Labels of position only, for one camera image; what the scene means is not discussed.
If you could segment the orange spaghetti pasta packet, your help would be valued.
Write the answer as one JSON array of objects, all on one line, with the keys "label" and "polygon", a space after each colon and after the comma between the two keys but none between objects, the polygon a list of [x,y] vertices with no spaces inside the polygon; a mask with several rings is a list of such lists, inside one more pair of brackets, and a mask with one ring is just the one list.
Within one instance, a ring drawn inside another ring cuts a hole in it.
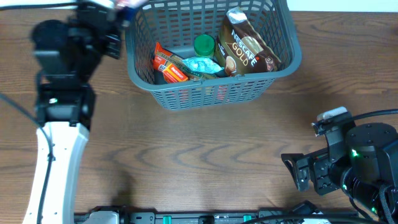
[{"label": "orange spaghetti pasta packet", "polygon": [[215,74],[193,72],[183,64],[183,62],[182,62],[183,59],[184,58],[181,58],[180,56],[174,54],[173,52],[170,52],[170,51],[164,49],[160,45],[159,42],[156,43],[154,58],[152,60],[153,68],[154,68],[154,70],[157,70],[161,74],[162,74],[164,67],[168,66],[169,64],[172,63],[176,67],[178,67],[179,70],[181,70],[189,78],[188,81],[198,82],[198,81],[203,81],[203,80],[214,80],[217,78],[228,77],[225,70],[222,70]]}]

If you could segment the orange Redoxon box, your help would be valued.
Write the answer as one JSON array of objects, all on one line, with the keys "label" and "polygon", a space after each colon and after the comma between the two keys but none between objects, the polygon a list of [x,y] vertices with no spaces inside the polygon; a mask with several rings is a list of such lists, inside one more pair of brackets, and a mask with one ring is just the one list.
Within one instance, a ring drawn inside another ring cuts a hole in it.
[{"label": "orange Redoxon box", "polygon": [[162,74],[167,83],[186,82],[189,80],[189,78],[172,63],[164,67]]}]

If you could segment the green lid glass jar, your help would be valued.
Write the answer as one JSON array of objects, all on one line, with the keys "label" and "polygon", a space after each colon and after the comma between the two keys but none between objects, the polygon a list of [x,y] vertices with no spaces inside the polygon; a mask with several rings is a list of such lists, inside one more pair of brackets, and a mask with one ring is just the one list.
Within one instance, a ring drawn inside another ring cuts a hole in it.
[{"label": "green lid glass jar", "polygon": [[195,37],[194,51],[198,57],[213,58],[215,52],[214,38],[208,34],[201,34]]}]

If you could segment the light blue tissue packet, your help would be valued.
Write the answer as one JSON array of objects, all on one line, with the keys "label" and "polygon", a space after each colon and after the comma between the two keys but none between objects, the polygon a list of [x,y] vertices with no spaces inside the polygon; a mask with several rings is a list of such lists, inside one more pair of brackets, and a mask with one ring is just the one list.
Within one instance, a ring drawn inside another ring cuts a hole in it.
[{"label": "light blue tissue packet", "polygon": [[191,57],[183,59],[182,62],[193,72],[215,74],[224,70],[224,67],[208,57]]}]

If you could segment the brown Nescafe Gold coffee bag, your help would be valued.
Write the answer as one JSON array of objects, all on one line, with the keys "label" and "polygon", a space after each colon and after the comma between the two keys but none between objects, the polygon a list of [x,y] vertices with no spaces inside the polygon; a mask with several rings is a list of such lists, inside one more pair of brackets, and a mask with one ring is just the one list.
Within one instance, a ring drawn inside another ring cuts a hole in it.
[{"label": "brown Nescafe Gold coffee bag", "polygon": [[281,61],[240,7],[230,9],[215,39],[215,59],[229,77],[278,71]]}]

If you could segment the Kleenex tissue multipack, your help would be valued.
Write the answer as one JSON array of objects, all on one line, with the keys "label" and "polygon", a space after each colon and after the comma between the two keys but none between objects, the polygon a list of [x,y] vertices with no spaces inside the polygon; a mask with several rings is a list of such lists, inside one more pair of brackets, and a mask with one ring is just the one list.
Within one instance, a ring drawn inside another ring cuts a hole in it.
[{"label": "Kleenex tissue multipack", "polygon": [[116,21],[122,28],[130,25],[136,11],[147,2],[147,0],[115,0]]}]

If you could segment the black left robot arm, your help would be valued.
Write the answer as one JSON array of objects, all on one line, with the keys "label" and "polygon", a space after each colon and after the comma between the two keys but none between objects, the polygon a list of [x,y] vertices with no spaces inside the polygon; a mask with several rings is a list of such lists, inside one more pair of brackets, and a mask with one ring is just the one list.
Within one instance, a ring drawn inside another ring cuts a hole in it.
[{"label": "black left robot arm", "polygon": [[37,74],[37,163],[25,223],[73,223],[79,166],[96,95],[89,84],[103,56],[119,58],[123,13],[116,1],[78,1],[67,21],[32,31]]}]

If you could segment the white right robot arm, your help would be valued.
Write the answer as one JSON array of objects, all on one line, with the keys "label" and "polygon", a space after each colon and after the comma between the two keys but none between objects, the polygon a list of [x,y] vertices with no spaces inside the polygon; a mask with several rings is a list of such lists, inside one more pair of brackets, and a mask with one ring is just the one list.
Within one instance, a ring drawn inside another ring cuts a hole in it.
[{"label": "white right robot arm", "polygon": [[380,110],[353,116],[345,107],[326,111],[312,123],[327,146],[309,154],[282,154],[296,188],[309,183],[318,195],[342,190],[380,220],[397,223],[397,130],[386,123],[357,125],[359,119],[396,114]]}]

